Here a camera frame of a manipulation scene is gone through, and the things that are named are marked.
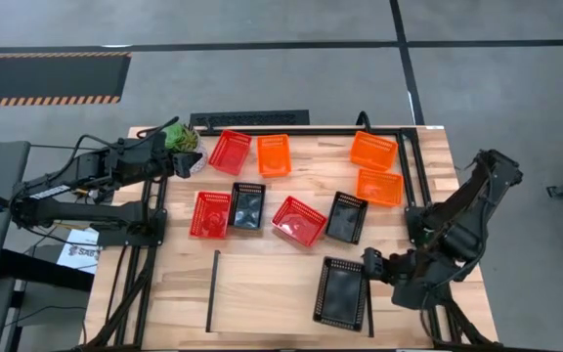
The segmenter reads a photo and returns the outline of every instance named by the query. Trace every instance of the gray floor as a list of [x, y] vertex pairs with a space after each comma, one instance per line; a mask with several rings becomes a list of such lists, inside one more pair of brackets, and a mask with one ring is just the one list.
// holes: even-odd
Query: gray floor
[[[409, 40], [563, 39], [563, 1], [400, 0]], [[379, 0], [0, 0], [0, 46], [270, 40], [392, 40]], [[482, 270], [500, 340], [563, 350], [563, 47], [411, 49], [427, 124], [445, 125], [455, 163], [496, 148], [524, 182], [491, 221]], [[133, 124], [223, 110], [309, 109], [313, 124], [412, 124], [397, 49], [135, 53], [114, 106], [0, 108], [0, 141], [71, 146]], [[68, 151], [33, 148], [26, 177], [57, 169]], [[7, 246], [35, 239], [17, 232]], [[78, 322], [31, 337], [70, 347]], [[27, 350], [47, 350], [25, 340]]]

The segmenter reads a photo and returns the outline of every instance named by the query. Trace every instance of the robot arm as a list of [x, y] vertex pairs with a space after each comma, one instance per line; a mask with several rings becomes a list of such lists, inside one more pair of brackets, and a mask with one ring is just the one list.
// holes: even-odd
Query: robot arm
[[107, 147], [72, 157], [59, 171], [16, 185], [10, 200], [13, 221], [23, 228], [48, 227], [55, 220], [90, 221], [100, 232], [110, 229], [114, 239], [153, 233], [163, 224], [152, 224], [149, 193], [140, 201], [120, 206], [67, 203], [53, 197], [72, 190], [107, 192], [139, 182], [151, 184], [155, 178], [173, 174], [190, 177], [190, 168], [201, 154], [172, 154], [164, 147], [165, 138], [161, 128], [141, 140], [121, 138]]
[[445, 306], [472, 343], [490, 343], [465, 318], [449, 295], [448, 283], [461, 282], [484, 254], [487, 224], [507, 190], [522, 180], [518, 163], [494, 151], [480, 151], [471, 178], [444, 202], [406, 209], [416, 249], [388, 258], [366, 248], [370, 280], [392, 285], [392, 302], [410, 309]]

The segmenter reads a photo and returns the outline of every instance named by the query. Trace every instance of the white paper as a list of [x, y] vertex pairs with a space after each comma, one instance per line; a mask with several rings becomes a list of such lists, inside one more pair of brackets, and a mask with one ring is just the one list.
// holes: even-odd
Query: white paper
[[60, 258], [58, 258], [58, 265], [95, 274], [99, 261], [99, 251], [96, 246], [98, 235], [92, 229], [71, 230], [68, 235], [68, 242], [88, 243], [89, 245], [65, 244], [63, 251], [60, 253]]

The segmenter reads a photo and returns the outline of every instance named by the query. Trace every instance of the wooden table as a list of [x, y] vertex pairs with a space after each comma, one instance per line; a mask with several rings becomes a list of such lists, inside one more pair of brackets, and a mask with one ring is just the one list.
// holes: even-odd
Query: wooden table
[[[132, 128], [130, 137], [134, 137], [135, 132], [142, 128]], [[421, 126], [417, 127], [417, 131], [432, 199], [444, 200], [458, 188], [447, 135], [444, 129], [435, 127]], [[217, 139], [203, 137], [202, 141], [210, 153]], [[291, 136], [292, 172], [287, 177], [260, 177], [255, 143], [251, 143], [251, 152], [239, 177], [219, 172], [209, 165], [188, 180], [172, 177], [165, 203], [169, 215], [167, 233], [155, 261], [143, 347], [272, 349], [431, 346], [430, 339], [421, 327], [418, 311], [394, 306], [390, 302], [393, 288], [380, 282], [370, 284], [374, 338], [369, 338], [364, 331], [352, 332], [312, 322], [318, 286], [318, 283], [312, 282], [312, 278], [316, 273], [318, 279], [324, 256], [361, 262], [360, 256], [368, 246], [381, 250], [384, 256], [391, 252], [405, 252], [411, 247], [403, 205], [394, 208], [370, 205], [359, 245], [321, 236], [312, 248], [305, 248], [273, 231], [270, 221], [289, 195], [327, 216], [336, 191], [351, 195], [355, 193], [358, 166], [349, 162], [352, 141], [353, 137], [349, 136]], [[419, 198], [420, 188], [411, 146], [407, 146], [407, 152], [414, 192]], [[400, 170], [397, 163], [394, 171]], [[230, 193], [235, 181], [266, 184], [263, 230], [253, 234], [230, 228], [228, 237], [222, 241], [190, 238], [196, 193]], [[140, 199], [141, 190], [142, 184], [121, 189], [114, 196], [114, 204]], [[221, 254], [212, 310], [212, 332], [206, 332], [216, 249]], [[101, 254], [86, 314], [89, 336], [94, 336], [104, 324], [120, 251], [121, 248], [114, 247]], [[121, 269], [114, 306], [122, 294], [126, 267], [123, 265]], [[271, 273], [275, 267], [280, 269]], [[486, 337], [496, 340], [497, 334], [479, 269], [475, 269], [464, 283], [452, 284], [452, 288], [455, 301], [471, 322]], [[290, 314], [294, 311], [288, 310], [296, 310], [297, 305], [303, 309], [299, 318], [296, 314]], [[132, 340], [137, 306], [135, 302], [130, 313], [126, 342]], [[443, 336], [448, 336], [444, 311], [439, 310], [438, 314]]]

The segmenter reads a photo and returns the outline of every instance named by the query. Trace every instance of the orange basket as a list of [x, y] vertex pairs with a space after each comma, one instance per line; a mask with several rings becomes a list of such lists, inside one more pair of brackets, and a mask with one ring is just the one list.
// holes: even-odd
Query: orange basket
[[191, 236], [224, 239], [230, 214], [229, 194], [199, 192], [191, 222]]
[[323, 230], [327, 218], [320, 212], [288, 196], [271, 223], [297, 242], [312, 246]]
[[288, 135], [258, 137], [258, 170], [263, 177], [280, 177], [290, 173]]
[[360, 169], [356, 196], [379, 205], [397, 206], [403, 195], [403, 177], [392, 173], [383, 173]]
[[356, 132], [351, 147], [351, 162], [377, 171], [387, 171], [397, 157], [399, 145], [366, 132]]
[[238, 176], [250, 146], [250, 136], [225, 130], [212, 152], [209, 164], [219, 171]]

